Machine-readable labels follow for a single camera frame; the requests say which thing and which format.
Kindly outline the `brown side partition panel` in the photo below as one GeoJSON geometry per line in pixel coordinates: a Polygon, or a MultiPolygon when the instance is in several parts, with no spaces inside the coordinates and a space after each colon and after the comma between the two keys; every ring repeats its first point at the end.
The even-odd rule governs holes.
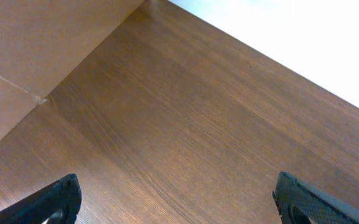
{"type": "Polygon", "coordinates": [[[0,1],[0,140],[139,0],[0,1]]]}

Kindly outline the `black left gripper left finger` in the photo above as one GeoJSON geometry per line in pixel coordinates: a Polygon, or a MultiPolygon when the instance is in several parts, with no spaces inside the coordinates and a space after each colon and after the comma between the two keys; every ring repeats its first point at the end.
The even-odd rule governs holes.
{"type": "Polygon", "coordinates": [[[76,174],[68,174],[0,211],[0,224],[74,224],[82,192],[76,174]]]}

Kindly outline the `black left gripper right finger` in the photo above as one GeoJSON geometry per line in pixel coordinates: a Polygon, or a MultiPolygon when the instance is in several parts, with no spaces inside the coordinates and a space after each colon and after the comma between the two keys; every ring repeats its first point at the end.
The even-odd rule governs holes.
{"type": "Polygon", "coordinates": [[[272,195],[283,223],[359,224],[359,209],[288,172],[279,173],[272,195]]]}

